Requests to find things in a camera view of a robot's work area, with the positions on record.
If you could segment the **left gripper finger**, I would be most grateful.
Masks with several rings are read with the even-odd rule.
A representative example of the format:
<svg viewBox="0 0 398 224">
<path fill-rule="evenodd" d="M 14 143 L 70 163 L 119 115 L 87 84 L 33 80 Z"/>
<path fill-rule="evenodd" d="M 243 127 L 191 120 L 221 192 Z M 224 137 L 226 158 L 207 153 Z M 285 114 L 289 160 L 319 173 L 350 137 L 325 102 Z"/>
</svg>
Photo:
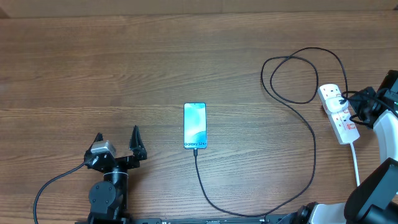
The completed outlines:
<svg viewBox="0 0 398 224">
<path fill-rule="evenodd" d="M 129 149 L 132 151 L 131 159 L 133 161 L 143 161 L 147 159 L 147 151 L 141 139 L 138 126 L 134 126 L 133 128 L 129 142 Z"/>
<path fill-rule="evenodd" d="M 84 157 L 88 157 L 89 155 L 91 155 L 91 149 L 92 149 L 94 143 L 102 141 L 102 140 L 103 140 L 103 135 L 101 133 L 98 133 L 96 135 L 96 137 L 94 138 L 94 141 L 91 144 L 91 146 L 86 150 Z"/>
</svg>

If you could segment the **Samsung Galaxy smartphone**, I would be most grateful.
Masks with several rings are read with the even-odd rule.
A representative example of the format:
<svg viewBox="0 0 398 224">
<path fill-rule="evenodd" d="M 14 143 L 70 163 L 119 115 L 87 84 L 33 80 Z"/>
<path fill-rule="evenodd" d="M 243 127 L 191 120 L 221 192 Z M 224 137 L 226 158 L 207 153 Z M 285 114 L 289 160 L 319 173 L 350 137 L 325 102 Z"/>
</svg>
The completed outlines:
<svg viewBox="0 0 398 224">
<path fill-rule="evenodd" d="M 183 105 L 183 146 L 185 149 L 206 149 L 207 122 L 205 103 Z"/>
</svg>

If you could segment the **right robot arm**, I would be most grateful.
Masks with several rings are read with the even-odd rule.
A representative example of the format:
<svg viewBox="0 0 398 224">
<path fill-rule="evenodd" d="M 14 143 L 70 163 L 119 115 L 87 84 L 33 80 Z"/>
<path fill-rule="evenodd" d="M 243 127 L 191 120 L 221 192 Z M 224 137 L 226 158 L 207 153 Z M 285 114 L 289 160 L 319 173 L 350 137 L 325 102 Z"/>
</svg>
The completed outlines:
<svg viewBox="0 0 398 224">
<path fill-rule="evenodd" d="M 328 84 L 318 94 L 340 144 L 373 144 L 374 171 L 356 178 L 345 202 L 312 202 L 280 222 L 397 223 L 397 71 L 389 70 L 378 89 L 340 92 Z"/>
</svg>

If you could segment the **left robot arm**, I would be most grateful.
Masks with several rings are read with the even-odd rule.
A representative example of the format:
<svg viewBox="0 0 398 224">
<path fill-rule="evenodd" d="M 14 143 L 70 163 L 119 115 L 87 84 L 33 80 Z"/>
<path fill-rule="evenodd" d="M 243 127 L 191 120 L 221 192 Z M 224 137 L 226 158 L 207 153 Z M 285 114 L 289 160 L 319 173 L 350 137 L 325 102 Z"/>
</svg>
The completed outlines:
<svg viewBox="0 0 398 224">
<path fill-rule="evenodd" d="M 98 133 L 85 152 L 84 163 L 87 168 L 103 174 L 103 180 L 95 183 L 88 194 L 91 205 L 88 223 L 134 222 L 127 212 L 128 170 L 139 168 L 140 161 L 147 159 L 137 126 L 132 131 L 129 150 L 132 151 L 130 156 L 117 157 L 115 147 Z"/>
</svg>

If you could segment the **white USB charger plug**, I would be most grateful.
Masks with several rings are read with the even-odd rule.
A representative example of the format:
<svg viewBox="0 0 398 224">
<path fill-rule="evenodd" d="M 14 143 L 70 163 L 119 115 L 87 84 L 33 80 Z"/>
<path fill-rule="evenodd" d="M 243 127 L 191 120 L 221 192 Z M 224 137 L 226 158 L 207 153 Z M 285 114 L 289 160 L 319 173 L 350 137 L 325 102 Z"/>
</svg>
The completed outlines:
<svg viewBox="0 0 398 224">
<path fill-rule="evenodd" d="M 327 110 L 330 114 L 338 113 L 340 111 L 344 111 L 348 108 L 348 102 L 341 96 L 336 96 L 333 98 L 329 98 L 325 101 L 327 106 Z"/>
</svg>

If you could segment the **white power strip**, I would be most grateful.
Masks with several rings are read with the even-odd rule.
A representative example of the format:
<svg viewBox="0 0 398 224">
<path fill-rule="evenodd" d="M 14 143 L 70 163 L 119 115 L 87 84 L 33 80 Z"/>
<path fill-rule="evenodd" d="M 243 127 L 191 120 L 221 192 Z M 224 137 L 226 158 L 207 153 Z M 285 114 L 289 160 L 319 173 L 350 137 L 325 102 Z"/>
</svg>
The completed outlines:
<svg viewBox="0 0 398 224">
<path fill-rule="evenodd" d="M 340 144 L 352 144 L 359 138 L 359 132 L 356 125 L 349 120 L 351 113 L 349 109 L 340 111 L 338 113 L 330 114 L 327 110 L 325 101 L 329 98 L 341 96 L 341 91 L 335 84 L 326 84 L 318 88 L 318 95 L 320 97 L 322 106 L 328 116 L 331 127 L 336 135 L 336 138 Z"/>
</svg>

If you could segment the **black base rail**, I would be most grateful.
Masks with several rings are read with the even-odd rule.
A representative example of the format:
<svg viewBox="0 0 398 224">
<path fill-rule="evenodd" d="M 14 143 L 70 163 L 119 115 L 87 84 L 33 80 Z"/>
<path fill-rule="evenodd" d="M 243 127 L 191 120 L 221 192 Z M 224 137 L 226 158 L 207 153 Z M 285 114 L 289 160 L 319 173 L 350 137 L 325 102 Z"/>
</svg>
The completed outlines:
<svg viewBox="0 0 398 224">
<path fill-rule="evenodd" d="M 96 220 L 78 222 L 83 223 L 100 223 L 100 224 L 276 224 L 276 223 L 293 223 L 296 213 L 287 215 L 268 215 L 265 218 L 186 218 L 162 220 L 160 218 L 143 218 L 143 219 L 122 219 L 122 220 Z"/>
</svg>

